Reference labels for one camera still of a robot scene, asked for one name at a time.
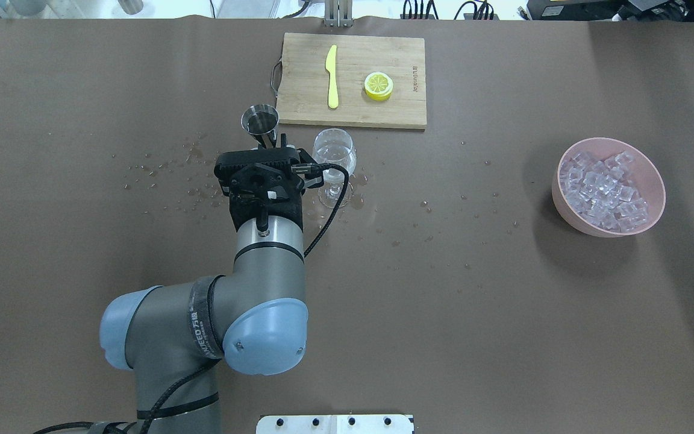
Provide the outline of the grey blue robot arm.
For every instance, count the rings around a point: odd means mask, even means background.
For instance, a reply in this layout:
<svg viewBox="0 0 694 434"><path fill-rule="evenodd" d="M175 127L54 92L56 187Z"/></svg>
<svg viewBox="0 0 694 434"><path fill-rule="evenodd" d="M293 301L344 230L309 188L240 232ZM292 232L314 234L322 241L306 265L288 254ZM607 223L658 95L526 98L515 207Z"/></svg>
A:
<svg viewBox="0 0 694 434"><path fill-rule="evenodd" d="M135 376L135 422L69 422L43 433L218 433L215 368L275 376L307 348L301 200L322 170L291 145L221 154L214 166L237 232L233 271L113 300L100 346Z"/></svg>

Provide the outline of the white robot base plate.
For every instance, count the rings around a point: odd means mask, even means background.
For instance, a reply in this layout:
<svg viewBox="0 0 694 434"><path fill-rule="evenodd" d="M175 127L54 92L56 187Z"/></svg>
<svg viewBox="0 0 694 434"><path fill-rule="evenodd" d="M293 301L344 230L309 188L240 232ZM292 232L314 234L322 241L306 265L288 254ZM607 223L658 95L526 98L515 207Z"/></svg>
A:
<svg viewBox="0 0 694 434"><path fill-rule="evenodd" d="M330 414L267 415L261 417L256 433L414 433L412 415Z"/></svg>

